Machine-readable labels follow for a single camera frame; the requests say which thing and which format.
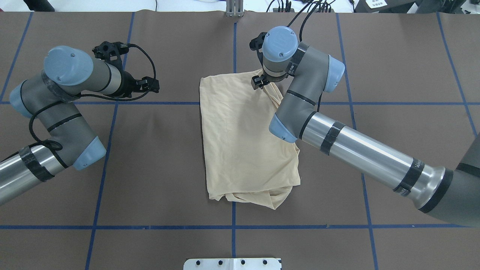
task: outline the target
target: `blue tape grid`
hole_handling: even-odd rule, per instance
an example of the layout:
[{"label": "blue tape grid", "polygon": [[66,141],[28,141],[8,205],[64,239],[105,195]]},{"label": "blue tape grid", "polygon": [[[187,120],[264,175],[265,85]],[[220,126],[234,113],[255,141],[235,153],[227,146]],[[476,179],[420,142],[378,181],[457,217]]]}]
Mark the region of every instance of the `blue tape grid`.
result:
[{"label": "blue tape grid", "polygon": [[[127,43],[130,43],[130,38],[132,37],[132,28],[133,28],[134,19],[135,19],[135,12],[132,12],[132,17],[130,19],[130,29],[128,31]],[[123,58],[123,69],[125,69],[125,65],[127,64],[127,57],[128,57],[128,54],[126,54]],[[86,263],[85,263],[85,270],[88,270],[90,268],[90,259],[92,258],[92,251],[93,251],[96,227],[97,227],[97,222],[98,222],[98,213],[100,211],[100,203],[102,202],[103,187],[104,187],[104,184],[105,184],[105,176],[107,175],[107,163],[108,163],[108,158],[110,157],[113,130],[115,128],[115,121],[117,119],[117,111],[118,111],[119,103],[118,103],[118,101],[115,101],[114,104],[115,104],[115,108],[113,110],[112,125],[110,127],[110,134],[108,136],[107,153],[105,154],[105,162],[103,164],[103,171],[102,171],[102,180],[100,182],[100,189],[98,191],[98,199],[96,201],[95,217],[94,217],[94,220],[93,220],[92,234],[90,236],[90,245],[88,246],[88,254],[87,254],[87,260],[86,260]]]},{"label": "blue tape grid", "polygon": [[[233,24],[233,73],[237,73],[237,22]],[[232,258],[237,257],[237,203],[232,202]]]},{"label": "blue tape grid", "polygon": [[[348,80],[348,68],[347,68],[347,61],[345,60],[345,51],[343,48],[343,38],[342,38],[342,28],[340,26],[340,17],[338,13],[336,13],[336,25],[338,28],[338,39],[340,41],[340,50],[342,51],[342,61],[345,65],[345,82],[347,83],[347,94],[348,94],[348,102],[350,105],[350,115],[352,117],[352,125],[353,129],[357,129],[357,123],[355,122],[355,112],[353,111],[353,101],[352,101],[352,94],[350,92],[350,81]],[[365,184],[365,177],[363,173],[361,174],[361,181],[363,186],[363,198],[365,201],[365,209],[367,214],[367,222],[368,222],[368,231],[370,234],[370,245],[372,248],[372,257],[373,257],[373,265],[375,270],[378,270],[378,261],[377,261],[377,251],[375,248],[375,238],[373,236],[373,228],[372,228],[372,219],[370,217],[370,207],[368,203],[368,194],[367,194],[367,185]]]},{"label": "blue tape grid", "polygon": [[[8,87],[8,82],[10,80],[10,76],[12,74],[12,71],[14,69],[18,54],[20,52],[20,49],[22,47],[23,41],[25,39],[25,35],[27,33],[28,27],[30,25],[30,22],[32,20],[33,12],[30,13],[28,21],[26,23],[22,38],[20,40],[20,43],[18,45],[17,51],[15,53],[15,56],[13,58],[12,64],[10,66],[7,78],[5,80],[5,84],[3,86],[2,92],[0,94],[0,105],[1,104],[10,104],[8,101],[2,101],[3,97],[5,95],[6,89]],[[130,23],[130,29],[129,29],[129,34],[128,34],[128,40],[127,42],[130,42],[131,35],[132,35],[132,27],[133,27],[133,22],[134,22],[134,17],[135,13],[132,12],[132,17],[131,17],[131,23]],[[343,39],[342,39],[342,34],[341,34],[341,26],[340,26],[340,18],[339,15],[336,14],[336,20],[337,20],[337,30],[338,30],[338,38],[340,42],[340,49],[342,53],[342,61],[347,66],[346,59],[345,59],[345,52],[344,52],[344,46],[343,46]],[[480,105],[480,102],[467,102],[461,83],[458,78],[458,74],[455,69],[455,65],[452,61],[452,57],[450,55],[450,50],[448,48],[448,44],[445,39],[444,31],[443,31],[443,26],[442,22],[440,19],[439,13],[437,13],[437,20],[440,28],[440,32],[442,35],[442,39],[444,42],[445,46],[445,51],[448,56],[450,65],[452,67],[452,71],[458,86],[458,90],[460,92],[460,95],[462,97],[463,102],[354,102],[352,100],[351,96],[351,91],[350,91],[350,83],[348,79],[348,71],[347,68],[345,69],[345,80],[347,84],[347,94],[348,94],[348,102],[322,102],[322,105],[348,105],[350,107],[350,114],[351,114],[351,119],[352,119],[352,124],[353,128],[356,127],[356,122],[355,122],[355,115],[354,115],[354,110],[353,110],[353,105],[422,105],[422,106],[438,106],[438,105],[443,105],[443,106],[464,106],[465,110],[468,115],[468,119],[472,128],[472,132],[474,135],[477,134],[475,125],[473,123],[470,111],[468,109],[468,106],[478,106]],[[125,55],[124,60],[123,60],[123,67],[125,67],[125,64],[127,62],[127,56]],[[233,73],[237,72],[237,23],[235,22],[233,25]],[[374,241],[374,236],[373,236],[373,229],[415,229],[415,228],[466,228],[465,226],[459,226],[459,225],[454,225],[454,224],[372,224],[371,216],[370,216],[370,208],[369,208],[369,202],[368,202],[368,194],[367,194],[367,188],[365,184],[365,177],[362,174],[361,175],[361,180],[362,180],[362,185],[363,185],[363,194],[364,194],[364,201],[365,201],[365,208],[366,208],[366,215],[367,215],[367,222],[368,224],[360,224],[360,225],[237,225],[236,224],[236,203],[232,202],[232,224],[231,225],[190,225],[190,226],[156,226],[156,225],[134,225],[134,226],[122,226],[122,225],[97,225],[98,222],[98,214],[99,214],[99,209],[100,209],[100,204],[101,204],[101,199],[102,199],[102,194],[103,194],[103,188],[104,188],[104,183],[105,183],[105,177],[106,177],[106,168],[107,168],[107,163],[108,163],[108,158],[111,150],[111,144],[112,144],[112,136],[113,136],[113,130],[115,126],[115,121],[117,117],[117,111],[118,111],[118,102],[114,101],[78,101],[76,104],[91,104],[91,105],[115,105],[114,113],[113,113],[113,118],[112,118],[112,123],[110,127],[110,134],[108,138],[108,146],[107,146],[107,153],[105,156],[105,162],[104,162],[104,168],[102,172],[102,178],[101,178],[101,183],[100,183],[100,188],[98,192],[98,198],[97,198],[97,204],[96,204],[96,210],[95,210],[95,217],[94,217],[94,222],[92,226],[76,226],[76,225],[0,225],[0,229],[2,230],[91,230],[91,237],[90,237],[90,244],[88,248],[88,255],[87,255],[87,260],[85,264],[85,269],[89,269],[90,266],[90,260],[91,260],[91,255],[93,251],[93,245],[94,245],[94,240],[95,240],[95,234],[97,230],[231,230],[231,235],[232,235],[232,247],[231,247],[231,252],[232,252],[232,257],[236,257],[236,230],[323,230],[323,229],[329,229],[329,230],[336,230],[336,229],[368,229],[370,233],[370,240],[371,240],[371,248],[372,248],[372,257],[374,261],[374,267],[375,270],[378,270],[378,262],[377,262],[377,256],[376,256],[376,250],[375,250],[375,241]],[[123,102],[122,105],[199,105],[199,102],[175,102],[175,101],[130,101],[130,102]]]}]

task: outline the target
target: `white metal bracket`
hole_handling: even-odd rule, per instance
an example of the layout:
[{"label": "white metal bracket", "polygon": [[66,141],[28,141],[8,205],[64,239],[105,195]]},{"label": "white metal bracket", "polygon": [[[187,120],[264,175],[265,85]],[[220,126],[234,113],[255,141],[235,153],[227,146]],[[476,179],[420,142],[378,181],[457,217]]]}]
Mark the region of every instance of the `white metal bracket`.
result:
[{"label": "white metal bracket", "polygon": [[227,17],[243,17],[243,0],[227,0]]},{"label": "white metal bracket", "polygon": [[280,258],[188,259],[183,270],[282,270]]}]

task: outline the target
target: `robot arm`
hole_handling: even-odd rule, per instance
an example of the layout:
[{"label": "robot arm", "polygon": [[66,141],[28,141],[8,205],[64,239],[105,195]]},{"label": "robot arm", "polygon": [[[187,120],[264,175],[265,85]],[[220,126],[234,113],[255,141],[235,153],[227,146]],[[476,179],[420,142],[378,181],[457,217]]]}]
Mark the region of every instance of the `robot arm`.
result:
[{"label": "robot arm", "polygon": [[[30,133],[37,143],[0,162],[0,205],[70,166],[82,170],[105,156],[105,147],[73,103],[90,96],[82,95],[83,90],[111,100],[131,97],[132,92],[144,92],[140,97],[158,93],[155,78],[135,80],[123,70],[120,55],[130,45],[136,46],[104,42],[93,49],[95,58],[79,49],[57,46],[45,58],[44,70],[12,91],[10,103],[30,118]],[[50,133],[48,140],[39,140],[33,132],[35,118]]]},{"label": "robot arm", "polygon": [[431,167],[314,110],[320,94],[332,92],[345,67],[343,63],[305,43],[295,33],[277,26],[251,42],[263,48],[264,74],[252,78],[253,88],[286,76],[292,83],[270,123],[275,136],[301,139],[335,156],[411,199],[417,209],[437,219],[480,226],[480,139],[477,137],[456,170]]}]

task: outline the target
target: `black wire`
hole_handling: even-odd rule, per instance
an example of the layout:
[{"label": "black wire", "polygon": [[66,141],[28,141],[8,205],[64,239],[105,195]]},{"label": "black wire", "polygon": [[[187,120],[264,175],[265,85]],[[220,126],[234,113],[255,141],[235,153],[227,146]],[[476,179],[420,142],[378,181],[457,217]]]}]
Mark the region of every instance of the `black wire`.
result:
[{"label": "black wire", "polygon": [[320,4],[320,3],[316,3],[315,6],[313,7],[312,11],[310,11],[307,16],[305,17],[305,19],[303,19],[303,22],[300,26],[300,32],[299,32],[299,39],[300,39],[300,42],[302,42],[302,33],[303,33],[303,27],[305,26],[305,24],[307,23],[307,20],[308,18],[312,15],[312,13],[315,11],[315,9],[317,8],[317,6]]},{"label": "black wire", "polygon": [[310,9],[311,9],[311,8],[312,8],[312,6],[313,6],[312,4],[309,4],[309,7],[308,7],[308,9],[307,9],[307,13],[309,13],[309,12],[310,12]]},{"label": "black wire", "polygon": [[320,93],[320,96],[318,97],[318,105],[317,105],[317,112],[320,111],[320,102],[322,102],[322,95],[323,95],[323,91]]},{"label": "black wire", "polygon": [[272,0],[272,1],[270,2],[270,4],[268,5],[268,8],[267,8],[267,11],[265,11],[265,12],[268,12],[268,10],[269,10],[270,7],[272,6],[273,2],[275,2],[275,0]]},{"label": "black wire", "polygon": [[293,19],[290,21],[290,23],[287,25],[287,27],[290,27],[290,25],[292,25],[292,23],[298,18],[298,16],[300,16],[300,14],[313,2],[313,0],[310,0],[310,2],[308,2],[308,4],[306,6],[304,6],[299,12],[297,12],[297,15],[295,15],[295,17],[293,17]]},{"label": "black wire", "polygon": [[148,89],[145,91],[145,93],[141,94],[141,95],[138,96],[138,97],[135,97],[135,98],[127,98],[127,99],[124,99],[124,98],[110,98],[110,97],[104,97],[104,96],[99,96],[99,95],[94,95],[94,94],[80,94],[80,95],[77,95],[77,97],[79,97],[79,98],[82,98],[82,97],[95,97],[95,98],[101,98],[101,99],[112,100],[112,101],[134,101],[134,100],[143,98],[146,94],[148,94],[148,92],[150,92],[150,90],[152,89],[152,85],[153,85],[153,83],[154,83],[155,80],[156,80],[155,64],[153,63],[152,58],[150,58],[150,56],[149,56],[140,46],[138,46],[138,45],[136,45],[136,44],[132,44],[132,43],[128,43],[127,46],[128,46],[129,48],[134,47],[134,48],[139,49],[139,50],[148,58],[148,60],[149,60],[150,63],[152,64],[153,80],[152,80],[152,82],[150,83],[150,85],[148,86]]},{"label": "black wire", "polygon": [[63,101],[57,101],[57,102],[55,102],[55,103],[52,103],[52,104],[50,104],[50,105],[48,105],[48,106],[45,106],[45,107],[39,109],[36,113],[34,113],[34,114],[32,115],[32,117],[30,117],[30,122],[28,123],[28,130],[30,131],[30,135],[32,136],[32,138],[38,143],[38,145],[43,145],[43,146],[45,146],[46,148],[48,148],[48,149],[50,149],[50,150],[52,150],[52,151],[60,151],[60,150],[63,149],[63,146],[62,146],[60,143],[56,142],[56,141],[52,141],[52,140],[44,140],[44,141],[42,141],[42,140],[40,140],[40,139],[36,136],[35,131],[33,130],[33,122],[34,122],[35,118],[36,118],[39,114],[41,114],[43,111],[48,110],[48,109],[52,108],[53,106],[57,106],[57,105],[62,104],[62,103],[63,103]]}]

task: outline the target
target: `beige cloth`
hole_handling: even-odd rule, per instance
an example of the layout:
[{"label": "beige cloth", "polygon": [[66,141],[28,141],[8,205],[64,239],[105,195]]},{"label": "beige cloth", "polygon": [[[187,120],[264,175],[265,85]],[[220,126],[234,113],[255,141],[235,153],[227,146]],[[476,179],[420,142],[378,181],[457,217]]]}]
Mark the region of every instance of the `beige cloth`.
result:
[{"label": "beige cloth", "polygon": [[282,94],[273,83],[253,90],[250,80],[260,73],[200,81],[206,182],[210,199],[276,209],[300,185],[300,150],[268,130]]}]

